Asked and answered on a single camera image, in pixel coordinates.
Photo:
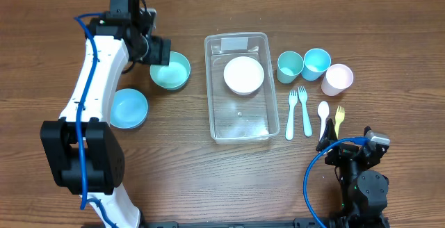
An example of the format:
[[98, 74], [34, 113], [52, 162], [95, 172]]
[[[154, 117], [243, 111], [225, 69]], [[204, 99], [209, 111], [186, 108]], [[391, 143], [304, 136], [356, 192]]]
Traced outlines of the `white plastic bowl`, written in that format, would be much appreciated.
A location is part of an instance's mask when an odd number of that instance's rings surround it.
[[251, 57], [239, 56], [226, 64], [223, 78], [229, 89], [238, 95], [249, 95], [264, 82], [264, 69]]

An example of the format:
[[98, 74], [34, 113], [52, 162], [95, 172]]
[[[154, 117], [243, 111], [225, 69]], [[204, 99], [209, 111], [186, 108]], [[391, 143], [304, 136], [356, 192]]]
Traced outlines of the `blue plastic cup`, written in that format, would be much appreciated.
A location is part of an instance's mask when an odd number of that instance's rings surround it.
[[302, 77], [307, 81], [315, 81], [331, 66], [331, 56], [324, 49], [313, 48], [304, 56]]

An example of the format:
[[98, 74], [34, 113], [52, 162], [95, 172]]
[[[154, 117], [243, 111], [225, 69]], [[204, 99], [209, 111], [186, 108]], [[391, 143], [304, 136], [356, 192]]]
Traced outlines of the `clear plastic container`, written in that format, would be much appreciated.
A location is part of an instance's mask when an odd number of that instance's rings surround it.
[[[222, 38], [249, 37], [247, 50], [222, 51]], [[274, 74], [268, 37], [261, 32], [210, 35], [204, 41], [207, 98], [211, 137], [218, 144], [267, 140], [280, 132]], [[233, 58], [256, 59], [264, 69], [264, 82], [249, 95], [231, 91], [223, 78]]]

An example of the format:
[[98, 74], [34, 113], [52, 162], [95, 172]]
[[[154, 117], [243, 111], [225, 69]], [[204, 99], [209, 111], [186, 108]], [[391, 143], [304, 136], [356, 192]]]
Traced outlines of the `green plastic bowl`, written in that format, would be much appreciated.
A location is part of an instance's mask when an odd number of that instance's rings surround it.
[[166, 90], [182, 88], [191, 75], [191, 64], [183, 54], [171, 51], [169, 65], [152, 65], [150, 76], [158, 86]]

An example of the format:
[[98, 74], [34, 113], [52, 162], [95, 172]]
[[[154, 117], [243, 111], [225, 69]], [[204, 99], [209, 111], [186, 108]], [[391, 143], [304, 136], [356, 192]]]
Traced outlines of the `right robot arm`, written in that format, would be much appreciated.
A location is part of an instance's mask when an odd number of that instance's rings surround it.
[[382, 213], [388, 204], [389, 180], [372, 170], [389, 149], [390, 139], [371, 127], [364, 128], [363, 137], [365, 141], [343, 141], [327, 151], [324, 162], [334, 166], [342, 207], [328, 218], [322, 218], [323, 226], [390, 227]]

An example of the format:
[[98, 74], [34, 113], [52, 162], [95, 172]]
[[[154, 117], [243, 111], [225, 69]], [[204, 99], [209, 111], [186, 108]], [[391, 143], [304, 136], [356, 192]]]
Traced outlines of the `pink plastic cup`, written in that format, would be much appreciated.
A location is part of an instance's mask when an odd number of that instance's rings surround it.
[[328, 68], [321, 84], [327, 96], [336, 96], [349, 88], [354, 81], [353, 71], [344, 64], [334, 64]]

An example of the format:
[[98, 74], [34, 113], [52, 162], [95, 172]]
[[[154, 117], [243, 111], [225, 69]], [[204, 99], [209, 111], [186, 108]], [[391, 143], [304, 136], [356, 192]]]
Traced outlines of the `yellow plastic fork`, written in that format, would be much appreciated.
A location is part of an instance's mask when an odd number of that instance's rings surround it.
[[335, 114], [335, 123], [334, 123], [334, 130], [337, 136], [339, 136], [339, 129], [344, 119], [345, 119], [345, 109], [342, 106], [338, 106]]

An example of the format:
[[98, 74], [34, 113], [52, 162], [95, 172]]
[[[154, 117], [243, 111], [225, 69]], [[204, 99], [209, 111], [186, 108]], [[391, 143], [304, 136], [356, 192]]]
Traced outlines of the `blue plastic bowl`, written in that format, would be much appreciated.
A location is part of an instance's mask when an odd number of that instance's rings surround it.
[[147, 118], [148, 100], [138, 90], [125, 88], [115, 93], [110, 124], [119, 129], [135, 129]]

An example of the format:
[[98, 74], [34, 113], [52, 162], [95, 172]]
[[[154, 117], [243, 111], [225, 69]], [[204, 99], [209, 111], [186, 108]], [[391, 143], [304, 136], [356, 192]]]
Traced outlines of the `green plastic cup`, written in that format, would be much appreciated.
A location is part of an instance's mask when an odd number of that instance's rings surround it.
[[277, 79], [281, 83], [291, 83], [302, 72], [303, 57], [294, 51], [285, 51], [277, 59]]

